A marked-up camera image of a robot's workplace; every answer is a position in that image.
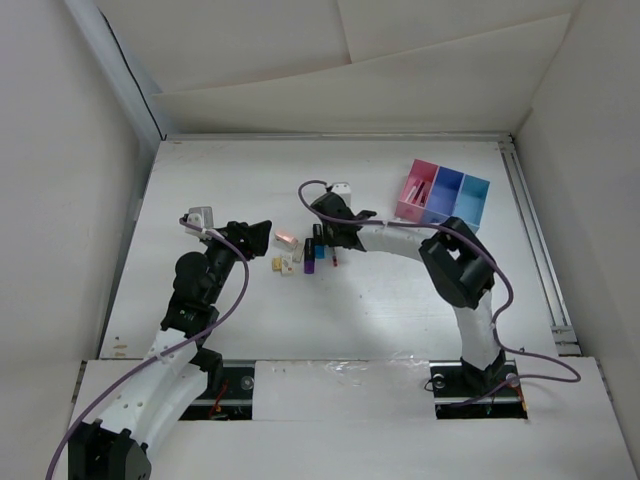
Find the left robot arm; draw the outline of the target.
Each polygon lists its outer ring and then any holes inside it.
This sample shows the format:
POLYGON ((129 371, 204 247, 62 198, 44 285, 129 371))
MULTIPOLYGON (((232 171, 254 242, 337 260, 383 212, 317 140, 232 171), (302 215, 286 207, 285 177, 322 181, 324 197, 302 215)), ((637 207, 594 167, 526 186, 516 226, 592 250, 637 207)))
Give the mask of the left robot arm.
POLYGON ((64 439, 70 479, 150 478, 153 459, 182 414, 199 396, 212 396, 222 387, 222 356, 204 346, 226 319, 216 303, 235 265, 246 267, 266 254, 272 223, 231 221, 206 229, 187 216, 180 222, 206 249, 177 260, 172 296, 141 363, 70 426, 64 439), (105 399, 110 404, 89 421, 105 399))

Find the pink container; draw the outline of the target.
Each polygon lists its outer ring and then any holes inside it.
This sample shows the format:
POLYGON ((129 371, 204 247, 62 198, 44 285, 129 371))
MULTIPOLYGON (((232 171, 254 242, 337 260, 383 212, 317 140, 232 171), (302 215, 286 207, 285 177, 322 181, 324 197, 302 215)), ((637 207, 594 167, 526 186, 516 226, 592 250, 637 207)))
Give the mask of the pink container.
POLYGON ((419 223, 426 213, 439 166, 415 159, 396 203, 395 216, 412 223, 419 223))

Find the dark blue container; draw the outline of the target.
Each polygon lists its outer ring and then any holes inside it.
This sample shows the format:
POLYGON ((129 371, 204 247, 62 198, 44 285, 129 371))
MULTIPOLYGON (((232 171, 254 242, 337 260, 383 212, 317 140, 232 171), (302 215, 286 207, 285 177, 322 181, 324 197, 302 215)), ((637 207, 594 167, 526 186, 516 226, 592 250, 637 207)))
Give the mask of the dark blue container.
POLYGON ((453 215, 464 173, 440 166, 429 192, 423 223, 442 223, 453 215))

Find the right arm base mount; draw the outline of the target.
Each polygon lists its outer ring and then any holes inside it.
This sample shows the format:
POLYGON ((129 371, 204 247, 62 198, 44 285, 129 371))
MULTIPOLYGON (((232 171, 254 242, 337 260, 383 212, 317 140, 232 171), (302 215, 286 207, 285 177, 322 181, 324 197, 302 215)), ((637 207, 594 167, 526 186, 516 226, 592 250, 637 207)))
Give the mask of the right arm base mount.
POLYGON ((438 420, 484 420, 528 418, 519 386, 497 387, 518 374, 513 360, 499 358, 488 376, 476 375, 461 360, 429 364, 430 378, 424 389, 433 394, 438 420))

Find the pink white pen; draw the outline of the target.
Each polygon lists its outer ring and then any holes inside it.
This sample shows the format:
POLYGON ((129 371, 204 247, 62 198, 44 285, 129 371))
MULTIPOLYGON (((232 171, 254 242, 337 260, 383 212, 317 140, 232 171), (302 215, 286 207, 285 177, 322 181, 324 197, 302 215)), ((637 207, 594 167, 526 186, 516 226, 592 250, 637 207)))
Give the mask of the pink white pen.
POLYGON ((408 191, 408 194, 405 197, 405 202, 409 204, 417 204, 420 200, 423 187, 424 183, 422 181, 416 181, 408 191))

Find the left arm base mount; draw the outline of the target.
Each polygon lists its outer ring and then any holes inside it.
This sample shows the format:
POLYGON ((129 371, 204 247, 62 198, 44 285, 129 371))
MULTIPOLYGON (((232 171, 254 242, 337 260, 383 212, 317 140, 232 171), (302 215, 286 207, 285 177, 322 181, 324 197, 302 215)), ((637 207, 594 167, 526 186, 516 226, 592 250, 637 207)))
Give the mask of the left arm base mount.
POLYGON ((207 386, 181 415, 181 421, 245 421, 253 414, 255 361, 224 360, 202 348, 192 363, 207 374, 207 386))

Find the blue black highlighter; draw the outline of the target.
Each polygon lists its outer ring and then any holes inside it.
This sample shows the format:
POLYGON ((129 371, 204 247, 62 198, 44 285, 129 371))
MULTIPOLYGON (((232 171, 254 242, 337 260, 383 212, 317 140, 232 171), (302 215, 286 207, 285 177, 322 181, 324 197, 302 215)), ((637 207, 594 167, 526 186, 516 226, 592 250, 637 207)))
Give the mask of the blue black highlighter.
POLYGON ((314 256, 316 259, 325 258, 325 241, 322 225, 316 223, 313 225, 313 244, 314 256))

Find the light blue container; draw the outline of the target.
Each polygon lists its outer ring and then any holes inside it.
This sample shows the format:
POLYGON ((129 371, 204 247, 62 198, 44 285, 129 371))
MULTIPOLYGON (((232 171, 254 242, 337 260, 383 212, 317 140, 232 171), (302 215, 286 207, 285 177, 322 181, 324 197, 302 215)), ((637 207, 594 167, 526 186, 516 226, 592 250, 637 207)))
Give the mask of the light blue container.
POLYGON ((481 224, 490 182, 472 175, 464 175, 452 215, 463 220, 476 233, 481 224))

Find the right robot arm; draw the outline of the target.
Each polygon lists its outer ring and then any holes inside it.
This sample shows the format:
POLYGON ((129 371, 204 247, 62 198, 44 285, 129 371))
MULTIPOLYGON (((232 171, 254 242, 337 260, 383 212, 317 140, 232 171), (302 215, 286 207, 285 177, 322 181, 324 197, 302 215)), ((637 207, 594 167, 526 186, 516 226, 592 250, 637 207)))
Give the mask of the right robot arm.
POLYGON ((353 213, 333 192, 324 193, 310 208, 322 221, 325 243, 330 247, 421 262, 439 296, 454 310, 465 387, 483 394, 497 384, 505 353, 494 336, 493 258, 463 220, 451 217, 431 228, 385 224, 374 218, 373 211, 353 213))

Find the rose gold stapler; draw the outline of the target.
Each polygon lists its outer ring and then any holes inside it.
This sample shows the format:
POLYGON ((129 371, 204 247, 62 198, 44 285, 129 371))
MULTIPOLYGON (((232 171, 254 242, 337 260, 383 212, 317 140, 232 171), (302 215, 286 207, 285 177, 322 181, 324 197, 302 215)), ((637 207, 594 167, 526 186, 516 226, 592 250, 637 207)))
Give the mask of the rose gold stapler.
POLYGON ((299 240, 293 234, 284 230, 276 230, 274 238, 288 250, 294 250, 299 244, 299 240))

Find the purple black highlighter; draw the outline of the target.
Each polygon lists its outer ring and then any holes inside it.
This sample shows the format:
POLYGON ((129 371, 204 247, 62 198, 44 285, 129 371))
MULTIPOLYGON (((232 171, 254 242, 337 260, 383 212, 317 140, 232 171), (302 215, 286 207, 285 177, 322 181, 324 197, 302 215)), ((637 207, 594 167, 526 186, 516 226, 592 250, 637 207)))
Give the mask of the purple black highlighter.
POLYGON ((303 269, 307 275, 312 275, 315 272, 315 242, 313 238, 306 238, 304 242, 303 253, 303 269))

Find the aluminium rail right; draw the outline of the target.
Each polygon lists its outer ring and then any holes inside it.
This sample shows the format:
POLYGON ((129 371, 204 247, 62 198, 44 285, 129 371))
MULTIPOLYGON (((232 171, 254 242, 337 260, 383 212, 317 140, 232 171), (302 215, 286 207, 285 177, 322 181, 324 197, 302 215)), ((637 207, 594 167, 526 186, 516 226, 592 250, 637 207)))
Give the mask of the aluminium rail right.
POLYGON ((550 330, 556 350, 561 357, 581 357, 583 353, 566 308, 564 296, 526 184, 514 138, 511 135, 504 135, 498 145, 529 250, 533 256, 536 275, 548 310, 550 330))

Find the grey eraser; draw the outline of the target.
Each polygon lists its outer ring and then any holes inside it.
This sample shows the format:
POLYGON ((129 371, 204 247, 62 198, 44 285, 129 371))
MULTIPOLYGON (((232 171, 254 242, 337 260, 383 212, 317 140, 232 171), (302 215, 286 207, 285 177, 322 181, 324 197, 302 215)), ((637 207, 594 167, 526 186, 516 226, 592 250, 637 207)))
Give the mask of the grey eraser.
POLYGON ((301 263, 304 259, 305 244, 299 242, 292 253, 292 259, 295 263, 301 263))

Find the white eraser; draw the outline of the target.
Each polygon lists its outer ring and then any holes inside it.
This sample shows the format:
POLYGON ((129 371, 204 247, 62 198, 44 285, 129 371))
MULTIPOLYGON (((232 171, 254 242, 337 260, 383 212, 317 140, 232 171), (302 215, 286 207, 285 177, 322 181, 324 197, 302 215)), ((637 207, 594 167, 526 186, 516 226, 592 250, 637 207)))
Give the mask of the white eraser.
POLYGON ((295 273, 295 265, 293 261, 293 255, 291 253, 282 254, 280 256, 280 261, 280 272, 282 276, 291 276, 295 273))

